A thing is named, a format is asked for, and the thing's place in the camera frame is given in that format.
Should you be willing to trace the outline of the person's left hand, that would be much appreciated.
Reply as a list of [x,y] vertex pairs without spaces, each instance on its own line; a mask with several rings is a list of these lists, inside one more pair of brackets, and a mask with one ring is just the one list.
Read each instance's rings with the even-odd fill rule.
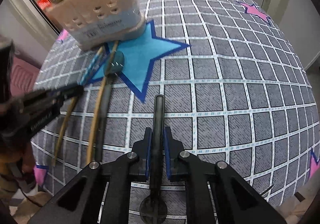
[[35,158],[31,142],[21,150],[9,149],[1,153],[1,178],[4,188],[16,186],[24,192],[31,191],[35,185]]

